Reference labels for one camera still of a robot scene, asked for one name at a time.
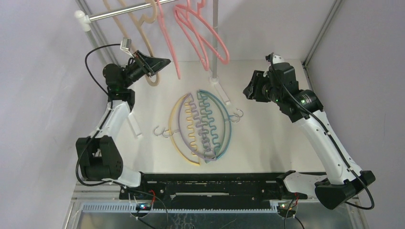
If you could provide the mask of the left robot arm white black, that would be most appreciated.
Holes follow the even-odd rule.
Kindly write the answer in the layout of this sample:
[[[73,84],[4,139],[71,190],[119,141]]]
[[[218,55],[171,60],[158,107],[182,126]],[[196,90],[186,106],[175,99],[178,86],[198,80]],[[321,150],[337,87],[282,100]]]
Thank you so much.
[[[131,193],[138,199],[149,194],[148,184],[141,181],[142,173],[124,164],[115,140],[135,104],[135,91],[130,86],[143,76],[156,75],[170,62],[135,51],[124,67],[110,63],[103,68],[108,96],[106,111],[95,131],[75,144],[78,154],[75,175],[82,185],[92,187],[111,182],[131,187]]]

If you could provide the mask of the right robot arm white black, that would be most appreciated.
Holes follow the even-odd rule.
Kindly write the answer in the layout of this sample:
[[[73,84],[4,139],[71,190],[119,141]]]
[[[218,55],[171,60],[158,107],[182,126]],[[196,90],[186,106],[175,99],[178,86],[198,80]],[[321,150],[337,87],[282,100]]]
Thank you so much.
[[[326,174],[302,174],[290,170],[277,178],[281,198],[294,193],[316,197],[327,209],[348,203],[375,181],[370,170],[363,170],[348,154],[328,121],[323,105],[312,90],[299,88],[293,66],[276,63],[268,71],[255,70],[243,94],[249,100],[274,102],[292,124],[299,127],[312,145]]]

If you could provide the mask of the pink plastic hanger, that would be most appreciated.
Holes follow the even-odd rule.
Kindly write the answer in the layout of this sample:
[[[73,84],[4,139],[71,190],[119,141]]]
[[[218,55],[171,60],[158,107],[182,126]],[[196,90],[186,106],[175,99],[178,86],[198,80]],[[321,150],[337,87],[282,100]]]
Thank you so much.
[[[194,48],[194,50],[196,51],[197,56],[199,57],[203,68],[206,71],[208,71],[209,68],[210,68],[210,66],[209,66],[210,63],[209,63],[207,51],[206,51],[206,49],[204,47],[204,44],[203,44],[204,43],[203,42],[203,37],[197,31],[197,29],[195,28],[193,22],[189,18],[189,14],[191,14],[195,18],[202,19],[202,17],[201,17],[201,9],[205,5],[206,5],[205,0],[198,0],[197,1],[197,11],[194,11],[192,9],[191,1],[187,0],[185,5],[184,4],[176,4],[173,7],[173,14],[174,14],[174,18],[175,18],[177,24],[179,25],[179,27],[181,28],[181,30],[185,34],[186,38],[189,40],[189,42],[192,45],[192,47]],[[191,31],[192,34],[195,36],[200,48],[198,48],[196,43],[192,40],[192,37],[188,33],[186,28],[189,31]]]
[[[159,14],[157,15],[157,20],[160,26],[160,30],[164,36],[165,42],[169,48],[171,57],[172,57],[172,62],[175,66],[175,70],[176,70],[176,74],[177,74],[177,78],[180,80],[181,79],[181,72],[180,72],[180,68],[179,68],[179,63],[178,63],[178,59],[177,59],[177,55],[174,49],[174,46],[171,42],[171,38],[169,36],[168,30],[166,28],[166,24],[165,24],[165,19],[164,19],[164,11],[163,8],[161,6],[161,1],[157,0],[156,4],[158,6],[159,9]]]
[[[205,18],[201,15],[201,10],[205,7],[206,2],[204,0],[197,3],[197,8],[194,10],[191,7],[191,2],[188,0],[187,4],[176,4],[173,7],[173,13],[175,20],[187,40],[190,42],[203,68],[207,71],[210,68],[210,61],[208,58],[207,48],[212,51],[215,57],[222,63],[228,64],[230,62],[229,51],[218,34],[218,16],[219,16],[219,2],[213,2],[213,23],[209,24]],[[202,36],[194,26],[191,18],[197,19],[201,22],[213,36],[212,42],[208,42],[204,36]]]

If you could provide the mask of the beige plastic hanger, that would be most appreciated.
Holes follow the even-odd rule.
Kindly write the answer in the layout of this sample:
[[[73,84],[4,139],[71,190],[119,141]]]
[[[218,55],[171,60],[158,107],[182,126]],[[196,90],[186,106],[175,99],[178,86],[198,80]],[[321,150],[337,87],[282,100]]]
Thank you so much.
[[[110,4],[108,3],[108,0],[103,0],[102,2],[103,2],[104,6],[106,7],[107,10],[112,10]],[[126,6],[127,6],[127,5],[126,5],[126,2],[125,2],[124,0],[118,0],[118,2],[120,3],[120,5],[121,5],[122,7],[126,7]],[[152,14],[151,14],[150,16],[148,16],[148,15],[145,14],[145,13],[143,13],[143,14],[141,15],[141,17],[138,19],[138,18],[134,15],[134,13],[129,12],[128,14],[129,14],[129,17],[131,18],[133,24],[134,24],[135,27],[137,28],[139,34],[141,35],[141,37],[142,37],[142,39],[143,39],[143,41],[144,41],[144,43],[145,43],[145,45],[146,45],[146,48],[147,48],[147,50],[148,50],[148,52],[149,52],[149,55],[150,55],[151,57],[155,57],[155,56],[154,56],[154,51],[153,51],[153,49],[152,49],[152,47],[151,47],[151,44],[150,44],[150,42],[149,42],[149,39],[148,39],[146,33],[144,32],[144,30],[143,30],[143,28],[142,28],[142,25],[143,25],[143,23],[152,24],[152,23],[157,19],[157,4],[156,4],[156,1],[155,1],[155,0],[144,0],[144,2],[145,2],[145,3],[150,3],[151,6],[152,6],[152,11],[153,11],[153,12],[152,12]],[[112,18],[113,18],[114,22],[116,23],[116,25],[118,26],[118,28],[120,29],[120,31],[121,31],[121,33],[123,34],[123,36],[124,36],[125,38],[130,38],[129,34],[127,33],[126,29],[124,28],[124,26],[123,26],[123,24],[121,23],[121,21],[119,20],[119,18],[118,18],[117,16],[113,16]],[[134,51],[137,50],[136,46],[134,46],[133,44],[131,45],[131,48],[132,48]],[[148,84],[149,84],[150,86],[152,86],[152,87],[156,87],[156,86],[158,86],[159,83],[160,83],[160,75],[159,75],[159,73],[156,75],[156,80],[155,80],[155,81],[152,81],[151,78],[148,77],[148,76],[145,76],[145,78],[146,78],[146,81],[148,82]]]

